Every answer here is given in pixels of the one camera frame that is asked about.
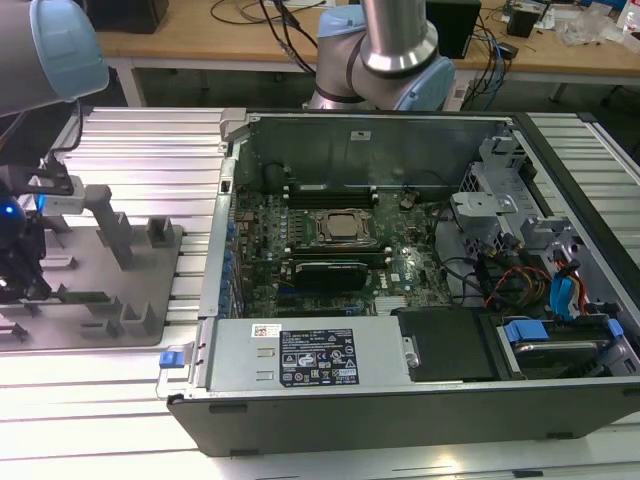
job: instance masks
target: motherboard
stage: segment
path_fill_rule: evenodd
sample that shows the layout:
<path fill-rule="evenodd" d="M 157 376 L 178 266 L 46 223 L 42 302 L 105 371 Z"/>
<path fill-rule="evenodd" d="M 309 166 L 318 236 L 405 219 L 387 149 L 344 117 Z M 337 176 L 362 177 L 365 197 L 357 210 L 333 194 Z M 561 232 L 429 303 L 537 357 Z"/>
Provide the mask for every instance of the motherboard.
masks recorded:
<path fill-rule="evenodd" d="M 246 318 L 389 315 L 452 304 L 432 260 L 434 205 L 402 189 L 365 195 L 371 202 L 343 198 L 335 203 L 347 208 L 313 208 L 334 205 L 315 197 L 238 194 Z"/>

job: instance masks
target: blue cable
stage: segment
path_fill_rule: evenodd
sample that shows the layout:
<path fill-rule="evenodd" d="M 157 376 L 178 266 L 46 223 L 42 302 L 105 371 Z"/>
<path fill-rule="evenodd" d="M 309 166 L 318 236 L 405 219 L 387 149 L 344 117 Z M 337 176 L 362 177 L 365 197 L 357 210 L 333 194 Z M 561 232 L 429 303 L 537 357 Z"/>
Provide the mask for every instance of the blue cable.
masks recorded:
<path fill-rule="evenodd" d="M 489 95 L 489 99 L 487 100 L 487 103 L 485 104 L 484 108 L 482 109 L 482 111 L 486 111 L 487 108 L 489 108 L 489 106 L 491 105 L 491 103 L 493 102 L 493 100 L 496 98 L 496 94 L 498 93 L 498 90 L 500 89 L 500 87 L 502 86 L 502 54 L 500 53 L 500 47 L 498 47 L 498 42 L 496 42 L 496 40 L 494 38 L 489 38 L 486 37 L 484 35 L 478 35 L 478 34 L 473 34 L 473 36 L 475 38 L 479 38 L 480 40 L 485 40 L 487 42 L 491 42 L 493 44 L 493 48 L 495 49 L 495 54 L 496 54 L 496 70 L 498 72 L 498 78 L 497 80 L 495 80 L 492 84 L 491 87 L 491 93 Z"/>

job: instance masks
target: cpu socket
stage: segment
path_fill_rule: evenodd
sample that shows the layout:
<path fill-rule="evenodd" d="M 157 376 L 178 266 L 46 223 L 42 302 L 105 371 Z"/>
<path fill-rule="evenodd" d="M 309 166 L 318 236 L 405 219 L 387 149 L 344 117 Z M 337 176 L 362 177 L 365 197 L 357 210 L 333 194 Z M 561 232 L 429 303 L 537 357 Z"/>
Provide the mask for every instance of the cpu socket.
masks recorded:
<path fill-rule="evenodd" d="M 315 214 L 318 245 L 368 244 L 369 214 L 363 210 L 328 210 Z"/>

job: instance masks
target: table leg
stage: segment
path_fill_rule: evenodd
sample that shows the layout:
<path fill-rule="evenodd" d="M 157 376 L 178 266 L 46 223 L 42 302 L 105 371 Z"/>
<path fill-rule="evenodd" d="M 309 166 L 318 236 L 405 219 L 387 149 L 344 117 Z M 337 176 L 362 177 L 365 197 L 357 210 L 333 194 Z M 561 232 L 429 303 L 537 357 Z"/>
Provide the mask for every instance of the table leg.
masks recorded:
<path fill-rule="evenodd" d="M 130 107 L 146 107 L 147 101 L 140 85 L 140 78 L 128 58 L 114 58 L 108 61 L 109 66 L 116 69 L 120 86 Z"/>
<path fill-rule="evenodd" d="M 551 92 L 551 95 L 549 95 L 549 100 L 551 100 L 553 103 L 558 103 L 560 101 L 560 97 L 564 93 L 564 90 L 567 88 L 567 85 L 567 83 L 556 84 L 556 86 L 553 88 L 553 92 Z"/>
<path fill-rule="evenodd" d="M 443 110 L 445 112 L 459 112 L 462 109 L 464 97 L 467 96 L 469 85 L 476 78 L 475 70 L 457 70 L 456 77 L 444 101 Z"/>

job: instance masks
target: power supply label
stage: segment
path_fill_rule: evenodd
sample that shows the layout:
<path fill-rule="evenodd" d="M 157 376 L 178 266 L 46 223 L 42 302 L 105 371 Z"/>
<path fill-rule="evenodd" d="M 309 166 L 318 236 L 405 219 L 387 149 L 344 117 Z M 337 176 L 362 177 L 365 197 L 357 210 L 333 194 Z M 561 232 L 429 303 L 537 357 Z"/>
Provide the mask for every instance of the power supply label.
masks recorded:
<path fill-rule="evenodd" d="M 280 383 L 285 387 L 357 385 L 353 330 L 280 332 Z"/>

